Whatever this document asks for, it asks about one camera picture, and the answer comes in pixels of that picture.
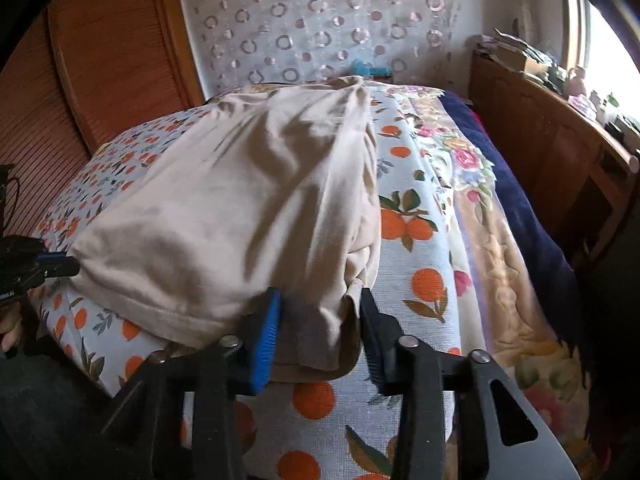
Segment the black cable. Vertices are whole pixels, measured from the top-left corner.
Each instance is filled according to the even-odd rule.
[[[12,176],[9,180],[6,181],[6,188],[4,192],[5,198],[9,197],[9,184],[11,184],[11,182],[15,182],[14,205],[12,206],[11,212],[9,213],[9,218],[8,220],[6,220],[6,223],[2,226],[2,231],[0,231],[0,233],[4,232],[9,227],[9,224],[11,223],[11,220],[14,217],[15,208],[18,205],[18,199],[20,198],[20,179],[18,179],[18,177],[16,176]]]

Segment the bed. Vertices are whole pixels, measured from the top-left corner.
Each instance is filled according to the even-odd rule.
[[[439,351],[487,349],[582,478],[595,478],[601,464],[586,436],[589,348],[575,279],[561,251],[458,97],[419,86],[368,85],[378,134],[383,241],[373,293],[380,309]],[[140,124],[100,147],[33,236],[50,251],[66,250],[222,99]],[[80,296],[68,280],[49,280],[30,299],[68,357],[110,396],[151,352],[180,350]],[[445,395],[449,434],[453,403]],[[236,403],[247,470],[265,479],[388,478],[399,401],[376,393],[363,356],[335,381],[272,383],[259,397]],[[186,447],[192,409],[187,397],[180,435]],[[276,442],[272,433],[281,438]],[[456,477],[455,450],[450,440],[450,478]]]

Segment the wooden headboard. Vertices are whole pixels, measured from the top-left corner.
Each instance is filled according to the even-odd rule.
[[[50,4],[58,74],[91,152],[127,128],[204,102],[202,91],[197,95],[199,83],[193,85],[195,68],[188,67],[190,50],[179,50],[186,38],[184,22],[180,34],[176,20],[179,5],[179,0]]]
[[[0,164],[21,184],[5,233],[30,234],[104,142],[203,103],[180,0],[54,0],[0,73]]]

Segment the screw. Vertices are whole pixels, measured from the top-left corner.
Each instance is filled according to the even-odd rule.
[[[403,346],[404,348],[416,348],[420,344],[418,339],[412,335],[400,336],[398,338],[398,342],[400,343],[400,346]]]
[[[149,357],[147,359],[149,360],[149,362],[151,362],[151,363],[153,363],[155,365],[161,365],[168,358],[169,358],[169,356],[167,355],[167,353],[164,350],[156,350],[155,352],[151,352],[151,354],[149,355]]]
[[[481,365],[488,363],[491,360],[491,356],[484,350],[473,350],[471,352],[471,358]]]
[[[222,348],[235,348],[242,344],[240,338],[237,335],[229,334],[223,335],[218,341],[218,344],[222,346]]]

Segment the window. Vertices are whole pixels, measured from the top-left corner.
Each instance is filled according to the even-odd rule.
[[[640,120],[640,72],[616,33],[588,0],[566,0],[564,61],[587,70],[586,87],[613,94],[623,114]]]
[[[587,88],[600,97],[613,92],[620,110],[640,120],[640,72],[598,9],[587,2],[589,33],[584,67]]]

